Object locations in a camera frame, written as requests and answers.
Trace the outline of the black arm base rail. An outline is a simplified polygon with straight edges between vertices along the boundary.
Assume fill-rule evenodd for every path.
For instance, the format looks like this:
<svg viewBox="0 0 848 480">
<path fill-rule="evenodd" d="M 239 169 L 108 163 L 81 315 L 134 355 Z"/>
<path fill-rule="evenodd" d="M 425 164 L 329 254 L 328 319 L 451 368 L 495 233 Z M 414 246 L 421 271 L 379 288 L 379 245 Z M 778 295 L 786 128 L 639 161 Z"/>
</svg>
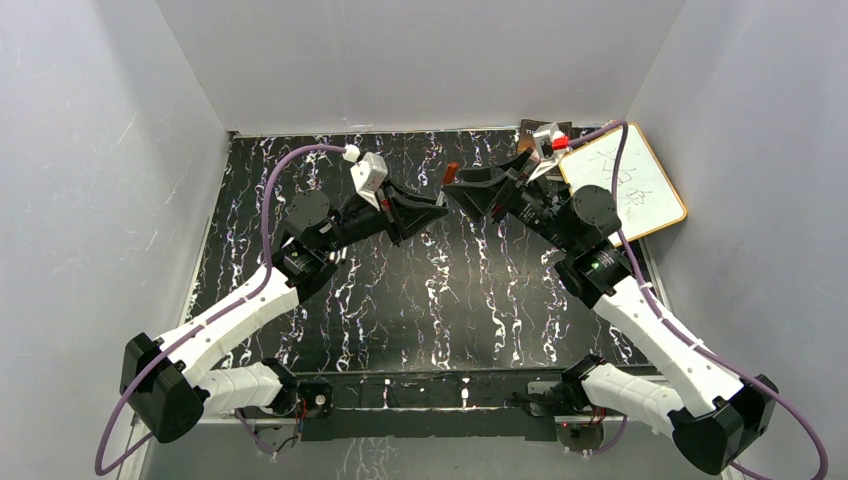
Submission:
<svg viewBox="0 0 848 480">
<path fill-rule="evenodd" d="M 561 398 L 562 367 L 430 371 L 309 372 L 305 408 L 245 412 L 273 447 L 365 437 L 520 438 L 594 453 L 620 432 L 622 412 L 574 407 Z"/>
</svg>

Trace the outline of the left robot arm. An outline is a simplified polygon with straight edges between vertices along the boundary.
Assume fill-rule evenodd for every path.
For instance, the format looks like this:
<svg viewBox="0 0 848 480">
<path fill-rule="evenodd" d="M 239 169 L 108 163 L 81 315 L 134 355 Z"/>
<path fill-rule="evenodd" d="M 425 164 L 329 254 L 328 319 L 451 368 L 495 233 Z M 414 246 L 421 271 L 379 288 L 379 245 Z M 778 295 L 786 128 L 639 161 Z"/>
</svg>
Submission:
<svg viewBox="0 0 848 480">
<path fill-rule="evenodd" d="M 120 390 L 161 443 L 203 417 L 256 407 L 291 416 L 312 407 L 302 380 L 279 361 L 218 368 L 218 362 L 270 321 L 295 310 L 338 270 L 347 248 L 382 233 L 400 244 L 444 217 L 436 198 L 384 181 L 371 204 L 358 194 L 336 208 L 320 190 L 294 197 L 269 265 L 207 311 L 157 338 L 141 333 L 125 347 Z"/>
</svg>

